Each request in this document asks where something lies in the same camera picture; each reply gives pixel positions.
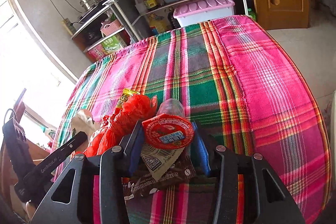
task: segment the yellow wrapper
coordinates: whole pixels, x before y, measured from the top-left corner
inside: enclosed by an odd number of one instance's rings
[[[126,102],[128,100],[128,97],[130,97],[130,95],[132,94],[140,94],[140,92],[129,90],[129,89],[124,89],[115,107],[122,108],[123,103]]]

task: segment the silver bolt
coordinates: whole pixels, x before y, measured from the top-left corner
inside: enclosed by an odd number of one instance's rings
[[[117,153],[117,152],[120,152],[120,151],[121,151],[121,146],[116,145],[116,146],[113,146],[113,147],[112,147],[112,152]]]
[[[226,147],[224,145],[217,145],[216,150],[219,152],[224,152],[226,150]]]
[[[77,154],[75,156],[75,160],[82,160],[82,159],[84,159],[84,154]]]
[[[256,160],[262,160],[262,159],[263,159],[263,156],[262,156],[262,154],[260,154],[260,153],[255,153],[255,154],[253,155],[253,157],[254,157]]]

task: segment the plaid tablecloth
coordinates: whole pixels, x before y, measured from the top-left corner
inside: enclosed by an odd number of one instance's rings
[[[53,150],[69,139],[70,120],[78,109],[89,109],[99,121],[112,113],[123,88],[157,95],[159,103],[174,97],[186,117],[199,120],[219,144],[236,153],[263,154],[306,223],[324,208],[331,172],[320,111],[291,59],[248,17],[226,17],[150,37],[91,65],[68,101]],[[193,146],[187,150],[197,165]],[[213,181],[200,176],[132,199],[127,202],[130,221],[206,223],[213,190]],[[243,217],[241,202],[237,223]]]

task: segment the qr code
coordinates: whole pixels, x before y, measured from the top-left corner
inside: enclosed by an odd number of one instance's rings
[[[145,158],[144,162],[152,171],[161,165],[161,162],[153,156]]]

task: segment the red plastic bag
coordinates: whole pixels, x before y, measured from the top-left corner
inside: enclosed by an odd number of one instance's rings
[[[99,133],[94,133],[88,148],[83,152],[87,157],[101,155],[118,145],[123,136],[132,133],[138,120],[153,117],[157,109],[157,96],[149,99],[142,94],[131,95],[123,103],[122,109],[116,108],[111,116],[105,115]]]

